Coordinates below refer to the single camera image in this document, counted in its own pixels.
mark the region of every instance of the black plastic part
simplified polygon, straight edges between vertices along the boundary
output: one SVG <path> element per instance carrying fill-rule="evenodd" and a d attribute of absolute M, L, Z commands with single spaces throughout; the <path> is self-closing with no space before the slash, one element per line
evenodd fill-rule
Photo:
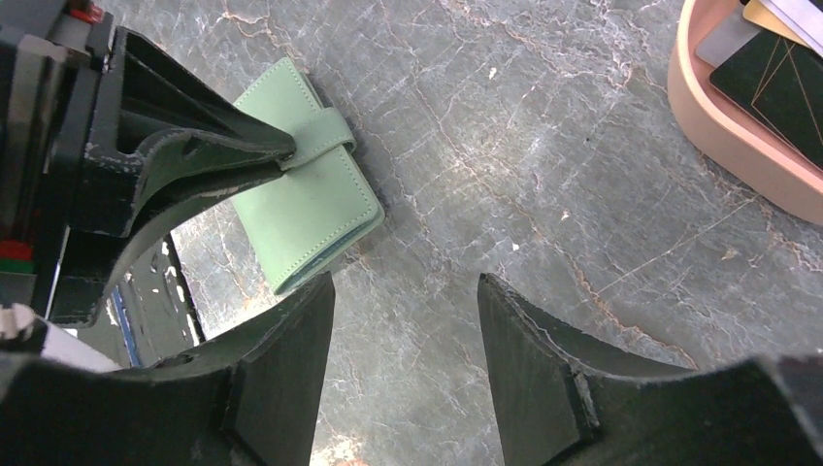
<path fill-rule="evenodd" d="M 291 136 L 236 110 L 121 27 L 90 126 L 49 313 L 63 325 L 93 324 L 145 250 L 218 202 L 279 178 L 278 162 L 296 149 Z"/>
<path fill-rule="evenodd" d="M 148 369 L 89 374 L 0 352 L 2 463 L 308 465 L 334 299 L 322 275 Z M 252 427 L 285 434 L 258 449 Z"/>
<path fill-rule="evenodd" d="M 66 0 L 3 0 L 0 23 L 13 25 L 24 34 L 48 37 L 65 8 Z"/>
<path fill-rule="evenodd" d="M 585 335 L 497 277 L 477 299 L 507 466 L 823 464 L 823 358 L 699 373 Z"/>
<path fill-rule="evenodd" d="M 91 5 L 91 0 L 67 0 L 66 5 L 72 10 L 87 12 L 88 7 Z"/>
<path fill-rule="evenodd" d="M 114 33 L 115 17 L 111 13 L 103 15 L 103 20 L 97 24 L 92 24 L 88 39 L 85 41 L 85 49 L 91 55 L 90 66 L 95 71 L 103 69 L 103 62 L 109 54 L 109 41 Z"/>
<path fill-rule="evenodd" d="M 15 79 L 15 62 L 17 46 L 23 33 L 15 27 L 4 24 L 0 16 L 0 150 L 6 146 L 6 119 L 9 114 L 9 99 L 12 96 L 12 84 Z"/>
<path fill-rule="evenodd" d="M 140 211 L 174 182 L 230 178 L 295 149 L 291 136 L 241 113 L 145 37 L 119 27 L 72 227 L 128 237 Z"/>
<path fill-rule="evenodd" d="M 31 308 L 40 316 L 46 314 L 66 240 L 99 78 L 98 73 L 87 68 L 77 71 L 66 108 L 67 117 L 52 145 L 49 173 L 41 180 L 38 203 L 41 212 L 34 248 L 37 279 L 31 302 Z"/>
<path fill-rule="evenodd" d="M 171 235 L 137 259 L 117 290 L 123 313 L 120 319 L 129 320 L 135 352 L 143 365 L 206 341 L 191 297 L 186 295 L 188 284 Z"/>

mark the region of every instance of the black card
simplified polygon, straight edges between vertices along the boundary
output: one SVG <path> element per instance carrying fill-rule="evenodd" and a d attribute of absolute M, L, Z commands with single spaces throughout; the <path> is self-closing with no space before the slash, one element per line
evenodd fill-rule
<path fill-rule="evenodd" d="M 823 60 L 764 30 L 709 81 L 777 137 L 823 168 Z"/>

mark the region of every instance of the white mark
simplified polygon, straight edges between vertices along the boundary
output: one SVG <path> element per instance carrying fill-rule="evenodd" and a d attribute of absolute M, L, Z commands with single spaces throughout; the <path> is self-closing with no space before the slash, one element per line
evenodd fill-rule
<path fill-rule="evenodd" d="M 106 305 L 106 315 L 109 316 L 109 323 L 114 327 L 119 327 L 120 322 L 117 321 L 117 317 L 115 317 L 115 311 L 112 310 L 112 304 L 109 303 Z"/>
<path fill-rule="evenodd" d="M 194 319 L 190 315 L 185 315 L 185 320 L 188 322 L 188 332 L 191 334 L 191 339 L 194 340 L 194 346 L 200 345 L 200 337 L 197 336 L 197 331 L 194 329 Z"/>
<path fill-rule="evenodd" d="M 728 250 L 726 250 L 726 253 L 723 254 L 723 257 L 720 257 L 720 260 L 729 260 L 732 257 L 737 257 L 738 254 L 738 250 L 734 248 L 729 248 Z"/>
<path fill-rule="evenodd" d="M 214 191 L 201 192 L 196 197 L 223 197 L 235 194 L 240 191 L 239 187 L 226 187 L 224 189 L 215 189 Z"/>
<path fill-rule="evenodd" d="M 309 460 L 309 466 L 335 466 L 345 461 L 361 461 L 357 457 L 360 447 L 363 442 L 350 437 L 336 435 L 334 444 L 325 449 L 316 449 L 312 451 L 312 458 Z"/>
<path fill-rule="evenodd" d="M 529 153 L 535 153 L 536 151 L 538 151 L 541 147 L 542 142 L 543 138 L 535 138 L 535 140 L 532 141 L 532 145 L 529 146 Z"/>

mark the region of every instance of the wallet strap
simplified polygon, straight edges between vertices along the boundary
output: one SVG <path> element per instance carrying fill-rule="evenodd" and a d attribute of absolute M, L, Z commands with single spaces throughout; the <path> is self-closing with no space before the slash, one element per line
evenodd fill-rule
<path fill-rule="evenodd" d="M 354 135 L 348 129 L 346 119 L 334 107 L 316 112 L 291 133 L 297 144 L 297 151 L 294 152 L 294 156 L 280 164 L 283 170 L 309 163 L 340 145 L 346 146 L 349 152 L 356 147 Z"/>

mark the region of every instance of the card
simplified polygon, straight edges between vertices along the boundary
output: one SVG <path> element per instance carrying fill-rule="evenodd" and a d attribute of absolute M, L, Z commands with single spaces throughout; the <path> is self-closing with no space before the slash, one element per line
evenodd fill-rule
<path fill-rule="evenodd" d="M 710 75 L 732 102 L 823 168 L 823 59 L 763 30 Z"/>
<path fill-rule="evenodd" d="M 716 68 L 761 31 L 759 26 L 746 21 L 742 12 L 743 5 L 738 5 L 706 35 L 695 49 L 698 58 Z"/>
<path fill-rule="evenodd" d="M 769 29 L 774 34 L 783 36 L 790 41 L 797 42 L 803 47 L 808 47 L 806 41 L 800 38 L 793 30 L 789 28 L 779 17 L 769 11 L 763 6 L 760 0 L 750 0 L 748 5 L 743 8 L 743 17 L 747 20 L 757 24 L 764 29 Z"/>
<path fill-rule="evenodd" d="M 823 11 L 808 0 L 760 0 L 764 7 L 823 56 Z"/>

